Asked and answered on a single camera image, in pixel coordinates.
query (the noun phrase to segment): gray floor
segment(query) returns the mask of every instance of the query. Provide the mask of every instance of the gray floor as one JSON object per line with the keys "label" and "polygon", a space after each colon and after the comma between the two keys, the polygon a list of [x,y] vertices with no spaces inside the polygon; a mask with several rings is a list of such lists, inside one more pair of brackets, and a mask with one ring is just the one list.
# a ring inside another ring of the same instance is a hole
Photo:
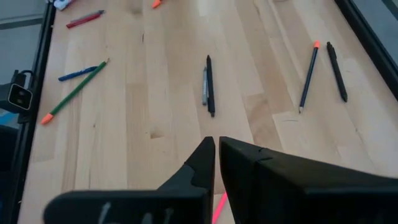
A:
{"label": "gray floor", "polygon": [[41,16],[44,8],[44,0],[2,0],[0,23]]}
{"label": "gray floor", "polygon": [[14,70],[31,70],[40,25],[0,30],[0,85],[9,83]]}
{"label": "gray floor", "polygon": [[398,21],[381,0],[354,0],[384,48],[398,62]]}

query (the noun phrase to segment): white object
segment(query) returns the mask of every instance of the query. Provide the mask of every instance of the white object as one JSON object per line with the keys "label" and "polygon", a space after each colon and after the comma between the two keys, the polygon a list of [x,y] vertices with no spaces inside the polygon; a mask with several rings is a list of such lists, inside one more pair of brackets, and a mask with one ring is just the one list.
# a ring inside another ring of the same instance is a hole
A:
{"label": "white object", "polygon": [[58,9],[58,10],[64,10],[70,3],[72,3],[74,0],[55,0],[54,2],[54,6]]}

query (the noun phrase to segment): red pencil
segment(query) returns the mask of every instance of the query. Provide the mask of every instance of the red pencil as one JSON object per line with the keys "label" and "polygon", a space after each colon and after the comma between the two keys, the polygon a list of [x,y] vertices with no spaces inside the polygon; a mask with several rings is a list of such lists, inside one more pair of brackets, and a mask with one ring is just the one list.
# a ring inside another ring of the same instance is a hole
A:
{"label": "red pencil", "polygon": [[71,22],[71,23],[67,24],[67,28],[70,29],[70,28],[78,26],[80,24],[84,24],[84,23],[86,23],[88,21],[92,21],[93,19],[96,19],[96,18],[98,18],[100,16],[101,16],[101,13],[97,13],[97,14],[93,14],[93,15],[88,16],[88,17],[84,17],[82,19],[79,19],[77,21],[74,21],[74,22]]}

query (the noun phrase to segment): green pencil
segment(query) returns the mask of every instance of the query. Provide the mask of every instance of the green pencil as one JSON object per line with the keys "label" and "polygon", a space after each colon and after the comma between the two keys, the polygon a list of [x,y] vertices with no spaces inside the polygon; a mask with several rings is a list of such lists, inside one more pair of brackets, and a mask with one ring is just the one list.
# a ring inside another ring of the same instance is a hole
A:
{"label": "green pencil", "polygon": [[65,97],[51,112],[44,116],[41,124],[47,124],[50,122],[54,116],[73,98],[76,94],[92,80],[98,72],[100,72],[105,65],[109,62],[109,58],[107,61],[101,63],[94,71],[92,71],[72,92],[69,93],[67,97]]}

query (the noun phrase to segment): pencil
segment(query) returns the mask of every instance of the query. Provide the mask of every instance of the pencil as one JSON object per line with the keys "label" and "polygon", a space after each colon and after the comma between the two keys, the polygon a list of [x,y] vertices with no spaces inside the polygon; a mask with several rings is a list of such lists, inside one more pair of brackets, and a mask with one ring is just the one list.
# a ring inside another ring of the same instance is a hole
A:
{"label": "pencil", "polygon": [[335,73],[337,87],[338,87],[338,91],[340,92],[341,99],[343,99],[344,102],[347,102],[348,95],[347,95],[346,87],[344,86],[343,77],[341,77],[340,68],[338,67],[337,55],[335,52],[335,48],[332,46],[332,44],[330,42],[328,42],[327,49],[328,49],[328,53],[329,53],[331,67],[333,68],[333,72]]}
{"label": "pencil", "polygon": [[209,91],[207,110],[210,112],[211,117],[214,118],[216,114],[216,107],[214,102],[213,71],[211,68],[211,58],[209,55],[207,55],[206,64],[207,64],[207,88]]}
{"label": "pencil", "polygon": [[77,77],[77,76],[79,76],[79,75],[83,75],[83,74],[92,72],[92,71],[94,71],[97,67],[98,67],[98,66],[92,66],[92,67],[90,67],[90,68],[86,68],[86,69],[80,70],[80,71],[78,71],[78,72],[73,72],[73,73],[71,73],[71,74],[68,74],[68,75],[64,75],[64,76],[62,76],[62,77],[59,77],[58,80],[60,80],[61,82],[63,82],[63,81],[65,81],[65,80],[69,80],[69,79],[71,79],[71,78],[75,78],[75,77]]}
{"label": "pencil", "polygon": [[67,24],[67,28],[70,29],[70,28],[78,26],[80,24],[84,24],[84,23],[86,23],[88,21],[92,21],[94,19],[99,18],[101,15],[102,15],[102,13],[97,13],[97,14],[90,15],[88,17],[84,17],[82,19],[79,19],[77,21],[74,21],[74,22],[71,22],[71,23]]}
{"label": "pencil", "polygon": [[319,40],[315,41],[315,43],[313,45],[313,52],[312,52],[310,68],[308,69],[307,79],[305,81],[303,94],[302,94],[301,100],[300,100],[300,106],[298,108],[298,112],[299,113],[301,113],[303,111],[303,109],[304,109],[305,99],[307,97],[308,88],[310,87],[313,66],[315,64],[315,59],[317,58],[317,53],[318,53],[319,46],[320,46]]}
{"label": "pencil", "polygon": [[93,72],[91,72],[72,92],[69,93],[67,97],[65,97],[51,112],[49,112],[45,117],[42,119],[41,124],[47,124],[50,122],[54,116],[74,97],[76,94],[83,89],[88,82],[90,82],[98,72],[100,72],[105,65],[109,62],[107,61],[101,63]]}

